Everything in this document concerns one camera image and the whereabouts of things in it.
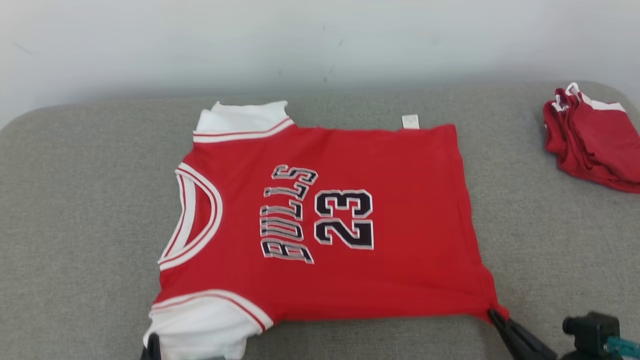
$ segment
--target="folded red clothing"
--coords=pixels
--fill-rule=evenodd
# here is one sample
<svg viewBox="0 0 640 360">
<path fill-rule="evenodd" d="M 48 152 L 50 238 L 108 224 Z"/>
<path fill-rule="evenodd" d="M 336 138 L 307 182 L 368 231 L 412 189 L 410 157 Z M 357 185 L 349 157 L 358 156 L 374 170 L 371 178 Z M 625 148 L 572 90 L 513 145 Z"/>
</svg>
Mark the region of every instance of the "folded red clothing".
<svg viewBox="0 0 640 360">
<path fill-rule="evenodd" d="M 579 102 L 572 120 L 586 155 L 620 179 L 640 183 L 640 135 L 622 105 L 591 100 L 577 85 L 568 91 Z"/>
<path fill-rule="evenodd" d="M 618 103 L 593 101 L 575 83 L 543 108 L 545 148 L 565 172 L 624 192 L 640 193 L 640 136 Z"/>
</svg>

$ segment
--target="jersey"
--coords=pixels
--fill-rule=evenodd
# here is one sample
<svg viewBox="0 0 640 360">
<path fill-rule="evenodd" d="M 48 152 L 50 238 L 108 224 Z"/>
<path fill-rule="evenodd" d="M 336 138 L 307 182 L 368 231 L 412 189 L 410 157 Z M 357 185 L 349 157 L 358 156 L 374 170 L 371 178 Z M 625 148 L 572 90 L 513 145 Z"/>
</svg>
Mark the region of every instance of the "jersey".
<svg viewBox="0 0 640 360">
<path fill-rule="evenodd" d="M 303 128 L 285 105 L 203 111 L 145 341 L 235 359 L 281 320 L 506 314 L 453 125 Z"/>
</svg>

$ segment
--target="gray cushion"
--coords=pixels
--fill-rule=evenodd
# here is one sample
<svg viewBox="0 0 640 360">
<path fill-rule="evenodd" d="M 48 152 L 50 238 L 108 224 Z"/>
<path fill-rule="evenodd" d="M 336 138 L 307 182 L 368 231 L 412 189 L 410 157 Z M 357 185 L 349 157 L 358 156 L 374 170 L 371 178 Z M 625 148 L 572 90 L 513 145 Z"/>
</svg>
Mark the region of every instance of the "gray cushion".
<svg viewBox="0 0 640 360">
<path fill-rule="evenodd" d="M 542 105 L 562 83 L 319 95 L 90 103 L 36 110 L 0 132 L 3 359 L 133 359 L 156 296 L 156 261 L 180 214 L 174 168 L 215 100 L 289 100 L 300 126 L 458 127 L 474 225 L 500 301 L 558 352 L 589 310 L 640 340 L 640 197 L 572 178 L 544 151 Z M 618 91 L 580 83 L 593 99 Z M 246 359 L 509 359 L 464 316 L 283 323 Z"/>
</svg>

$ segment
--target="white sleeve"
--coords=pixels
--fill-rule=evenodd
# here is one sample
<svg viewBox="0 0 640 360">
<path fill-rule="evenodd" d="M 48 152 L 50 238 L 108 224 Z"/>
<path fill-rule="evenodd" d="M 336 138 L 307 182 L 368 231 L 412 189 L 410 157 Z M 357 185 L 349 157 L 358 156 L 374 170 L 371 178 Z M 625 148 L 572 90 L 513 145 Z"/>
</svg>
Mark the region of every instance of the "white sleeve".
<svg viewBox="0 0 640 360">
<path fill-rule="evenodd" d="M 223 356 L 238 360 L 246 339 L 261 329 L 232 304 L 215 297 L 201 297 L 164 309 L 152 309 L 152 324 L 144 336 L 156 333 L 163 360 L 202 360 Z"/>
<path fill-rule="evenodd" d="M 264 105 L 231 106 L 217 102 L 211 110 L 202 110 L 196 133 L 226 134 L 268 131 L 289 116 L 286 101 Z"/>
</svg>

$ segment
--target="red stripe trim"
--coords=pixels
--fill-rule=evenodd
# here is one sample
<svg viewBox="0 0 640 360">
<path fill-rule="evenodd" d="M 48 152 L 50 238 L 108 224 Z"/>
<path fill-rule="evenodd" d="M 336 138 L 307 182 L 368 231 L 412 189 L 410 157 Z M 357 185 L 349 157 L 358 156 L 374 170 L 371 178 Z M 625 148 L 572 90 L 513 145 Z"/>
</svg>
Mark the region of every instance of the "red stripe trim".
<svg viewBox="0 0 640 360">
<path fill-rule="evenodd" d="M 180 175 L 180 184 L 182 185 L 182 216 L 180 217 L 180 226 L 178 227 L 178 232 L 175 233 L 175 236 L 173 237 L 173 239 L 171 239 L 171 245 L 169 246 L 169 249 L 167 249 L 167 251 L 164 253 L 164 256 L 169 255 L 169 253 L 171 252 L 171 249 L 173 248 L 173 246 L 175 245 L 175 240 L 180 236 L 180 232 L 182 231 L 182 226 L 184 225 L 184 214 L 187 212 L 187 192 L 184 189 L 184 178 L 182 175 Z"/>
<path fill-rule="evenodd" d="M 193 132 L 194 136 L 211 136 L 211 137 L 215 137 L 215 136 L 227 136 L 227 135 L 243 135 L 243 134 L 264 134 L 264 133 L 268 133 L 272 130 L 274 130 L 276 127 L 284 124 L 285 122 L 291 120 L 290 117 L 287 117 L 286 119 L 284 119 L 283 121 L 279 122 L 276 126 L 272 127 L 271 129 L 265 130 L 265 131 L 246 131 L 243 133 L 224 133 L 224 134 L 207 134 L 207 133 L 197 133 L 197 132 Z"/>
<path fill-rule="evenodd" d="M 208 194 L 207 194 L 207 195 L 209 195 L 209 198 L 213 201 L 213 204 L 212 204 L 213 206 L 212 206 L 212 211 L 211 211 L 211 217 L 209 218 L 209 220 L 211 220 L 211 219 L 214 219 L 214 220 L 215 220 L 215 218 L 218 216 L 218 203 L 216 202 L 216 197 L 213 195 L 213 191 L 211 191 L 211 189 L 210 189 L 210 188 L 208 188 L 206 185 L 204 185 L 204 184 L 203 184 L 203 182 L 201 182 L 201 181 L 200 181 L 200 180 L 199 180 L 195 175 L 193 175 L 192 173 L 190 173 L 190 172 L 188 172 L 188 171 L 186 171 L 186 170 L 184 170 L 184 169 L 182 169 L 182 168 L 180 168 L 180 167 L 178 167 L 178 170 L 180 170 L 181 172 L 183 172 L 183 173 L 185 173 L 185 174 L 187 174 L 187 175 L 191 176 L 191 179 L 192 179 L 195 183 L 198 183 L 198 184 L 203 188 L 203 190 L 205 190 L 205 191 L 207 191 L 207 192 L 208 192 Z M 190 244 L 188 245 L 189 250 L 190 250 L 190 249 L 192 249 L 194 246 L 196 246 L 198 243 L 200 243 L 200 242 L 202 241 L 202 239 L 204 239 L 204 238 L 206 238 L 206 237 L 207 237 L 207 235 L 208 235 L 208 234 L 209 234 L 209 232 L 211 231 L 211 228 L 213 227 L 213 223 L 214 223 L 214 221 L 211 221 L 211 224 L 209 225 L 209 227 L 208 227 L 207 229 L 203 229 L 203 235 L 200 237 L 200 239 L 198 239 L 198 241 L 196 241 L 196 242 L 192 242 L 192 243 L 190 243 Z M 187 251 L 182 251 L 182 252 L 180 252 L 180 253 L 178 253 L 178 254 L 174 255 L 174 256 L 173 256 L 173 257 L 171 257 L 171 258 L 163 259 L 162 261 L 160 261 L 160 264 L 164 264 L 164 263 L 165 263 L 165 262 L 167 262 L 167 261 L 175 260 L 175 259 L 177 259 L 177 258 L 181 257 L 182 255 L 184 255 L 184 254 L 185 254 L 186 252 L 188 252 L 189 250 L 187 250 Z"/>
<path fill-rule="evenodd" d="M 163 311 L 163 310 L 170 310 L 171 307 L 173 306 L 178 306 L 178 305 L 182 305 L 185 304 L 189 301 L 195 300 L 195 299 L 199 299 L 199 298 L 203 298 L 203 297 L 217 297 L 223 300 L 227 300 L 233 304 L 235 304 L 237 307 L 241 308 L 245 313 L 247 313 L 250 317 L 252 317 L 255 322 L 258 323 L 258 325 L 260 325 L 260 328 L 262 329 L 262 331 L 266 331 L 266 327 L 264 326 L 264 324 L 257 318 L 257 316 L 255 316 L 253 313 L 251 313 L 249 310 L 247 310 L 244 306 L 240 305 L 238 302 L 236 302 L 234 299 L 230 298 L 230 297 L 226 297 L 224 295 L 218 295 L 218 294 L 201 294 L 201 295 L 194 295 L 190 298 L 186 298 L 182 301 L 178 301 L 174 304 L 169 304 L 169 305 L 165 305 L 165 306 L 158 306 L 158 307 L 151 307 L 151 311 Z"/>
</svg>

